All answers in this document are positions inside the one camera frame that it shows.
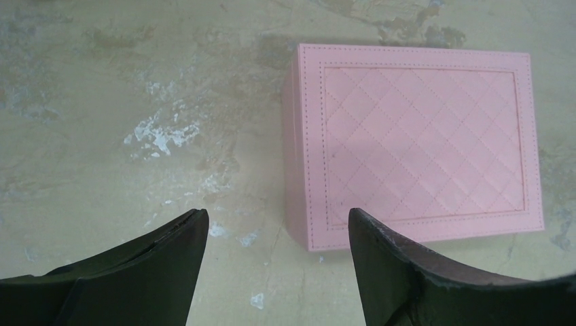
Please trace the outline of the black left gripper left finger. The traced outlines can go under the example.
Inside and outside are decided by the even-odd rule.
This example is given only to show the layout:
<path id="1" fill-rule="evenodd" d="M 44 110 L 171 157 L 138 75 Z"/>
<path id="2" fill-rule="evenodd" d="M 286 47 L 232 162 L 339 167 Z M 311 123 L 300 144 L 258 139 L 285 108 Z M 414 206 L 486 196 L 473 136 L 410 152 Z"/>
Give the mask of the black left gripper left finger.
<path id="1" fill-rule="evenodd" d="M 4 278 L 1 324 L 184 325 L 208 230 L 208 212 L 192 209 L 42 276 Z"/>

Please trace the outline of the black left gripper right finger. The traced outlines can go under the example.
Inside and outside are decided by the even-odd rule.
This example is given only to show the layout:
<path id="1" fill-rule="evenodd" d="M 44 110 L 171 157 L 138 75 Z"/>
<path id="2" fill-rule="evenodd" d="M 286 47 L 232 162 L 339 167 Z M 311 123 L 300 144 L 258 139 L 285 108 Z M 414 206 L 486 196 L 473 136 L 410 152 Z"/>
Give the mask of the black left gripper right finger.
<path id="1" fill-rule="evenodd" d="M 359 208 L 348 237 L 367 325 L 574 325 L 575 275 L 533 281 L 474 268 Z"/>

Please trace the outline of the pink jewelry box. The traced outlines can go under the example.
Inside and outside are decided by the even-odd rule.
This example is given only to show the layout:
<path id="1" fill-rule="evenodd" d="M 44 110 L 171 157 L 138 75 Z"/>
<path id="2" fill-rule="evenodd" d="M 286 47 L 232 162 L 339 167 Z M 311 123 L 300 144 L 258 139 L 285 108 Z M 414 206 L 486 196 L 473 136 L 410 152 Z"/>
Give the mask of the pink jewelry box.
<path id="1" fill-rule="evenodd" d="M 417 242 L 545 227 L 527 53 L 301 43 L 282 104 L 308 251 L 348 248 L 353 208 Z"/>

